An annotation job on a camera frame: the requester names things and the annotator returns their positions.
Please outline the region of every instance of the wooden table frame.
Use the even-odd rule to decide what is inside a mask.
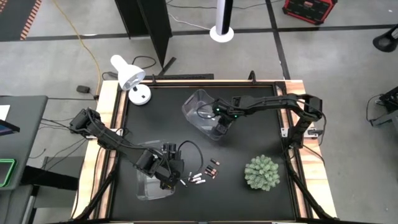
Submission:
[[[159,80],[156,82],[160,85],[186,83],[189,86],[195,86],[195,83],[207,83],[209,85],[223,82],[249,84],[252,83],[252,80]],[[285,91],[287,93],[305,93],[303,81],[301,80],[258,80],[257,82],[284,82],[286,87]],[[143,83],[152,83],[152,81],[143,81]],[[282,94],[281,89],[278,89],[278,94]],[[125,113],[124,103],[127,100],[126,97],[127,94],[125,91],[119,91],[118,81],[103,82],[96,110],[100,113],[102,122],[108,128],[121,128],[123,126],[123,116]],[[281,115],[284,127],[289,127],[288,114],[286,110],[281,110]],[[299,119],[295,113],[291,113],[291,117],[294,124]],[[319,153],[319,155],[321,154],[317,139],[305,139],[304,144],[310,149]],[[83,170],[81,171],[80,176],[79,194],[78,198],[75,199],[74,204],[75,208],[77,203],[74,218],[79,216],[79,214],[88,205],[91,198],[97,192],[100,182],[102,181],[101,176],[104,176],[103,174],[105,172],[108,175],[111,171],[115,155],[116,153],[114,151],[106,153],[104,149],[100,149],[96,143],[96,140],[91,140],[88,143]],[[329,215],[336,217],[335,206],[331,196],[323,162],[316,155],[305,148],[299,151],[299,157],[301,157],[301,164],[305,176],[305,182],[307,184],[307,189],[310,191],[319,205],[322,206],[324,211],[326,211]],[[292,159],[292,164],[294,165],[294,169],[297,171],[295,158]],[[103,194],[101,205],[97,206],[98,209],[91,214],[91,218],[94,217],[94,213],[96,213],[96,218],[107,217],[108,199],[111,193],[110,187],[111,186],[109,186]],[[306,218],[307,211],[305,208],[303,195],[297,186],[295,188],[300,216]]]

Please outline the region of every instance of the floor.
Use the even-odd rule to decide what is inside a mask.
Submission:
[[[391,124],[373,128],[366,121],[366,102],[371,96],[385,93],[398,83],[398,51],[383,53],[372,40],[393,24],[398,15],[395,0],[346,0],[332,10],[322,27],[332,30],[300,31],[275,28],[313,27],[286,16],[280,10],[284,1],[272,8],[275,23],[267,6],[234,9],[231,27],[273,28],[269,32],[236,34],[227,44],[217,44],[208,35],[180,35],[171,38],[168,60],[177,61],[166,73],[214,73],[216,79],[247,79],[251,70],[258,79],[303,80],[306,91],[323,99],[328,118],[322,154],[338,216],[358,222],[396,223],[398,220],[398,145]],[[58,0],[81,34],[120,34],[124,26],[114,1]],[[263,0],[240,0],[239,7],[264,3]],[[216,6],[215,0],[174,0],[176,6]],[[214,9],[181,9],[168,6],[179,20],[211,28]],[[173,31],[197,30],[170,18]],[[353,26],[344,29],[340,26]],[[28,37],[74,35],[73,29],[51,0],[43,0]],[[114,54],[132,60],[138,55],[155,57],[147,37],[85,40],[99,62],[101,71],[114,70],[109,62]],[[77,40],[0,42],[0,95],[48,95],[63,98],[90,98],[75,91],[77,85],[97,86],[95,65]],[[150,62],[142,60],[138,66]],[[146,70],[157,74],[160,66]],[[50,100],[45,117],[67,119],[82,108],[95,107],[92,101]],[[372,103],[369,114],[384,111]],[[41,166],[45,156],[79,140],[63,130],[43,128],[37,135],[32,157],[46,151],[29,165]],[[85,147],[73,153],[83,156]],[[67,220],[67,208],[46,208],[37,212],[35,223]]]

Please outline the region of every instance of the artificial plant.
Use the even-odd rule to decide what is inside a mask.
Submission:
[[[278,164],[271,161],[265,155],[251,159],[250,164],[246,164],[244,178],[252,189],[269,191],[271,187],[279,184]]]

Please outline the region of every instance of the yellow cable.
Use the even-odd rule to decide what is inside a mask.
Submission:
[[[98,84],[97,84],[97,90],[95,91],[96,95],[100,94],[100,83],[101,83],[101,70],[100,70],[100,66],[98,65],[97,60],[95,59],[93,53],[91,53],[91,51],[89,50],[88,47],[86,47],[85,43],[83,43],[82,39],[80,38],[80,34],[77,32],[75,26],[72,24],[72,22],[69,20],[68,16],[62,11],[61,7],[58,5],[58,3],[56,2],[56,0],[52,0],[52,2],[55,4],[55,6],[58,8],[58,10],[62,13],[62,15],[65,17],[65,19],[69,22],[70,26],[72,26],[73,30],[75,31],[77,37],[79,38],[80,44],[88,51],[88,53],[90,53],[91,58],[93,58],[95,65],[97,67],[97,72],[98,72]]]

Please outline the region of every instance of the computer monitor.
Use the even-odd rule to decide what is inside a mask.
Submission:
[[[12,125],[6,121],[0,119],[0,136],[18,133],[19,128],[15,125]]]

